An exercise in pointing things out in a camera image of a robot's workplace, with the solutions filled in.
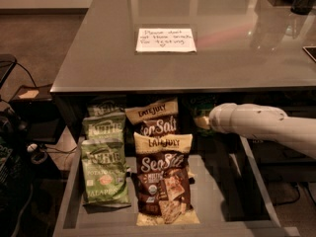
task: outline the table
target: table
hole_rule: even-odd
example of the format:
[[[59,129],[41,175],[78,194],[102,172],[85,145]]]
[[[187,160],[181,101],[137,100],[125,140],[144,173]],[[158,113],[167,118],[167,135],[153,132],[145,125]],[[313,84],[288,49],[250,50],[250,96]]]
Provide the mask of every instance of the table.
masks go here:
[[[294,15],[288,6],[274,7],[267,0],[94,0],[51,94],[78,140],[86,104],[100,95],[313,91],[316,66],[302,47],[315,44],[315,24],[314,12],[308,16]],[[135,52],[140,28],[190,28],[197,52]],[[217,218],[201,226],[172,227],[172,231],[164,227],[139,230],[130,221],[123,221],[127,224],[125,228],[119,227],[117,219],[126,214],[113,213],[104,219],[107,224],[102,227],[104,214],[89,217],[78,206],[82,195],[78,153],[69,175],[56,236],[84,235],[89,231],[139,236],[147,230],[153,236],[179,232],[184,236],[204,236],[210,231],[213,236],[228,236],[232,232],[236,236],[298,236],[296,228],[283,229],[279,225],[251,149],[244,139],[242,145],[243,152],[237,158],[246,157],[268,220],[219,223]],[[208,150],[213,149],[215,155],[225,155],[220,163],[226,164],[226,149],[213,145]],[[240,161],[237,165],[242,167],[244,163]],[[228,168],[230,176],[232,170],[225,164],[219,164],[219,168]]]

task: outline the tablet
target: tablet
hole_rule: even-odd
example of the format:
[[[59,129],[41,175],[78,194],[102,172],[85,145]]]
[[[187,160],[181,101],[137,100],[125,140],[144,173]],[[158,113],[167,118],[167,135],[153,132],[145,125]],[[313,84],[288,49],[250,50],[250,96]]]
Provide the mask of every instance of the tablet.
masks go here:
[[[303,49],[316,62],[316,46],[304,46]]]

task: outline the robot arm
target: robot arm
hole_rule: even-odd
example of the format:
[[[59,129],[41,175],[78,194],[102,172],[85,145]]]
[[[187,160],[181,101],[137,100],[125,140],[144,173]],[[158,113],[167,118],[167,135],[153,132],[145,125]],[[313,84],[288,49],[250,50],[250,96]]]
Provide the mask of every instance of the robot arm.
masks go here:
[[[209,113],[217,132],[271,140],[316,159],[316,119],[292,118],[285,111],[253,104],[222,104]]]

